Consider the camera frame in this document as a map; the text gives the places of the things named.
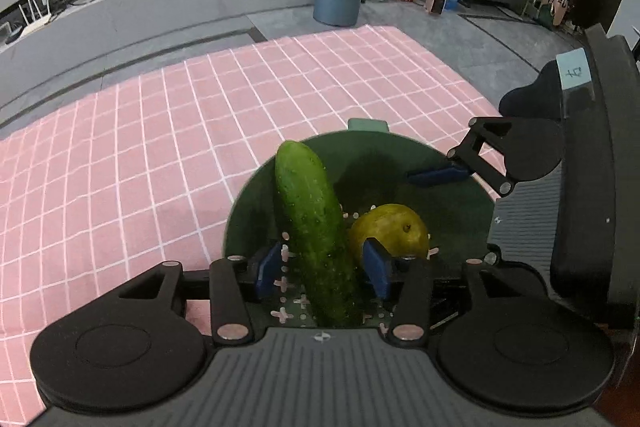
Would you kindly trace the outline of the pink checkered tablecloth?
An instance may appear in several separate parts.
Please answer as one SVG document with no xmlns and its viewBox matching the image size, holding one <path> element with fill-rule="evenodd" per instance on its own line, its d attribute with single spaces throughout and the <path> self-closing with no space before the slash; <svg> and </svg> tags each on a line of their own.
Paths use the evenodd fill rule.
<svg viewBox="0 0 640 427">
<path fill-rule="evenodd" d="M 231 206 L 286 140 L 352 118 L 448 150 L 483 95 L 392 26 L 206 54 L 62 107 L 1 142 L 1 421 L 41 411 L 44 326 L 166 259 L 203 269 Z"/>
</svg>

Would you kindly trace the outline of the green cucumber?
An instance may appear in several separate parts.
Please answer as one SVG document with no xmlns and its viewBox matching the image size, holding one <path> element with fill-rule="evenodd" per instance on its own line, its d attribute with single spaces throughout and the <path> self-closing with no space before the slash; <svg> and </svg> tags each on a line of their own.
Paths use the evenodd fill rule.
<svg viewBox="0 0 640 427">
<path fill-rule="evenodd" d="M 357 326 L 361 310 L 355 265 L 326 166 L 309 146 L 288 140 L 274 156 L 274 181 L 282 231 L 290 236 L 314 321 L 329 329 Z"/>
</svg>

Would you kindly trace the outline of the yellow green pear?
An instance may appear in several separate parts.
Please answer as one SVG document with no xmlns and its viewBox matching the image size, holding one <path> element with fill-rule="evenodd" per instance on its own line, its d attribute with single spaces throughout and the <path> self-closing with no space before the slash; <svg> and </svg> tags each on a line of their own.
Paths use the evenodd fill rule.
<svg viewBox="0 0 640 427">
<path fill-rule="evenodd" d="M 367 239 L 376 239 L 396 258 L 426 259 L 430 251 L 430 232 L 422 218 L 411 208 L 385 204 L 363 213 L 348 231 L 348 248 L 357 262 Z"/>
</svg>

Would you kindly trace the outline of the green plastic bowl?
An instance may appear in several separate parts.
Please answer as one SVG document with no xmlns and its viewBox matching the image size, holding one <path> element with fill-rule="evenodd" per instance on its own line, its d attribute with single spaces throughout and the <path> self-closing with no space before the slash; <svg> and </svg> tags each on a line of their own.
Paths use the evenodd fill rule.
<svg viewBox="0 0 640 427">
<path fill-rule="evenodd" d="M 348 129 L 306 140 L 328 170 L 338 201 L 349 215 L 372 206 L 404 204 L 426 223 L 442 269 L 484 257 L 494 202 L 475 179 L 419 186 L 410 172 L 449 167 L 438 150 L 388 132 L 377 120 L 356 120 Z M 224 234 L 225 256 L 248 257 L 280 241 L 274 161 L 268 159 L 235 199 Z"/>
</svg>

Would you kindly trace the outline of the white wifi router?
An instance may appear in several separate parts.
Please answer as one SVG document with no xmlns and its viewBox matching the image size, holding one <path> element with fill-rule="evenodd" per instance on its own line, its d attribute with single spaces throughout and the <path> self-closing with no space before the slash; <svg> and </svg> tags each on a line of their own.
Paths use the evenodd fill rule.
<svg viewBox="0 0 640 427">
<path fill-rule="evenodd" d="M 22 0 L 18 9 L 24 20 L 24 35 L 43 28 L 52 17 L 50 0 Z"/>
</svg>

